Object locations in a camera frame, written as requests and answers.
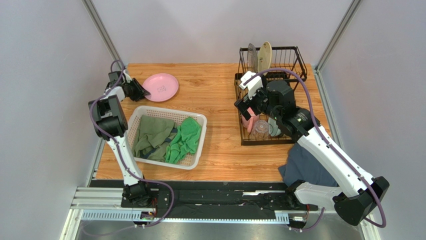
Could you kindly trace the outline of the pink plate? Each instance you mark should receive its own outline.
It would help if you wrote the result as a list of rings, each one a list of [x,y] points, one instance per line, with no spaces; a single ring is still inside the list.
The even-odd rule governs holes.
[[[168,73],[157,73],[148,77],[142,87],[149,92],[145,98],[152,102],[165,102],[173,98],[179,90],[178,80]]]

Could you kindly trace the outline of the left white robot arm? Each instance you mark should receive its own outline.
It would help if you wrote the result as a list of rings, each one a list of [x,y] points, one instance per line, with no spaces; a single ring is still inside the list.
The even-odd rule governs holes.
[[[129,129],[121,101],[125,98],[138,101],[148,94],[134,78],[124,70],[108,74],[109,82],[98,100],[88,103],[90,119],[98,137],[112,149],[123,176],[121,206],[123,208],[147,208],[154,204],[148,183],[139,169],[128,141]]]

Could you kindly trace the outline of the cream patterned plate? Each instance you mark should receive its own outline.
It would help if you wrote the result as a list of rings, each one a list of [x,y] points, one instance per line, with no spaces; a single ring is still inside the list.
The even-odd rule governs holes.
[[[272,64],[272,46],[265,41],[258,51],[257,72],[268,70]]]

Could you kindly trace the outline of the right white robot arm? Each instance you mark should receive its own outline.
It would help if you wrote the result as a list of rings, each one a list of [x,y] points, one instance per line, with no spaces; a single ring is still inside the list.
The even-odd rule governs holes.
[[[337,186],[321,186],[296,180],[287,189],[294,203],[333,208],[346,223],[357,226],[378,208],[390,187],[383,177],[373,177],[356,164],[326,133],[313,112],[296,105],[292,88],[283,80],[263,85],[260,78],[238,85],[246,94],[235,102],[240,114],[250,118],[264,114],[280,131],[307,150],[336,181]]]

